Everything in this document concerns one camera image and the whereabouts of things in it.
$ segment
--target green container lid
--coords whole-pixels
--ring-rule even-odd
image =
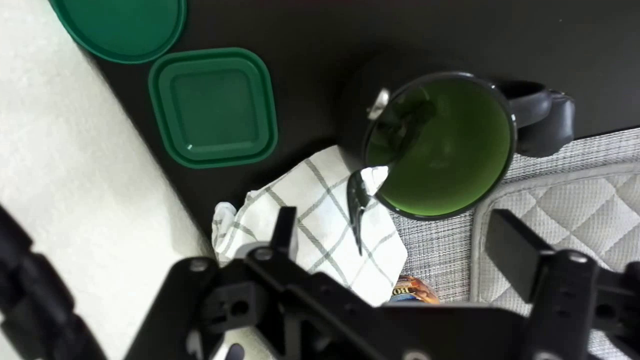
[[[278,142],[265,63],[240,48],[160,58],[149,79],[168,154],[189,168],[261,162]]]
[[[140,65],[181,36],[186,0],[51,0],[70,36],[96,56]]]

